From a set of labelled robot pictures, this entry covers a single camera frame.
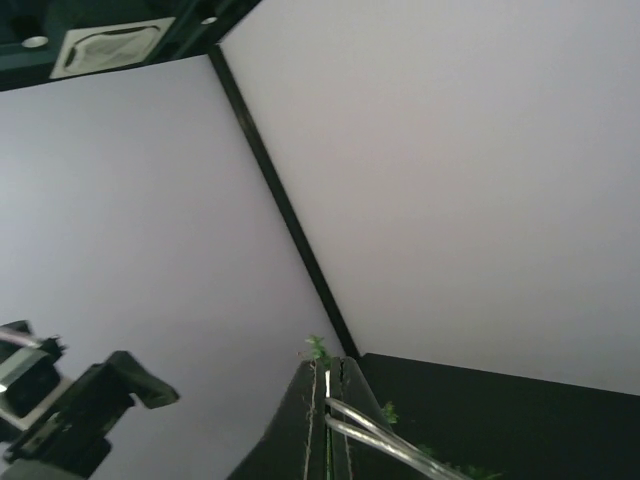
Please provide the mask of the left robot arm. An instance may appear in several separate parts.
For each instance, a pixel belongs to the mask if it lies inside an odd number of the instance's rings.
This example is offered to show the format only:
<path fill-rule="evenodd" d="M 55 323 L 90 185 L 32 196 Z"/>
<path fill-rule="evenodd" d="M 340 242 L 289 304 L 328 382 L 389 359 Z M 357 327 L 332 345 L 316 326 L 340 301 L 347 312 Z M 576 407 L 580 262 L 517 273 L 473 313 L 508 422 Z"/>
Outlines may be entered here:
<path fill-rule="evenodd" d="M 1 327 L 4 479 L 88 479 L 110 454 L 107 435 L 129 409 L 180 398 L 128 351 L 71 379 L 56 366 L 65 350 L 57 336 L 37 337 L 26 320 Z"/>

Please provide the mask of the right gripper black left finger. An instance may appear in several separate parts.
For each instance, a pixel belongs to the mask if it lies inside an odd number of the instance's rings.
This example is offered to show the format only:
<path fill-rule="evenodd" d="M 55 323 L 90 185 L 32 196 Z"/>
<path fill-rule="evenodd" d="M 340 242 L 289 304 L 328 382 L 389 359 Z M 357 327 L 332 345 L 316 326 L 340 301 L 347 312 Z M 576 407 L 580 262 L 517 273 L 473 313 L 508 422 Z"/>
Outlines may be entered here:
<path fill-rule="evenodd" d="M 303 361 L 264 434 L 232 480 L 314 480 L 327 475 L 325 368 Z"/>

